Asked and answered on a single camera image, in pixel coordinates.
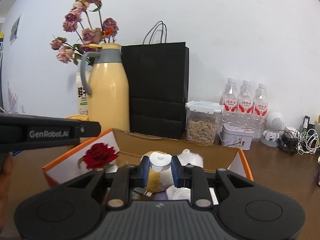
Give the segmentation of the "person's hand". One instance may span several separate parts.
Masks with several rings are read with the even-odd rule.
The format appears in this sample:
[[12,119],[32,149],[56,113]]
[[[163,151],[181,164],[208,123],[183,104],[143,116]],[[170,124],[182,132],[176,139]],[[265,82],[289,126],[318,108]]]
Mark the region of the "person's hand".
[[1,172],[1,210],[4,210],[8,200],[13,168],[14,162],[12,155],[9,153],[3,165],[3,171]]

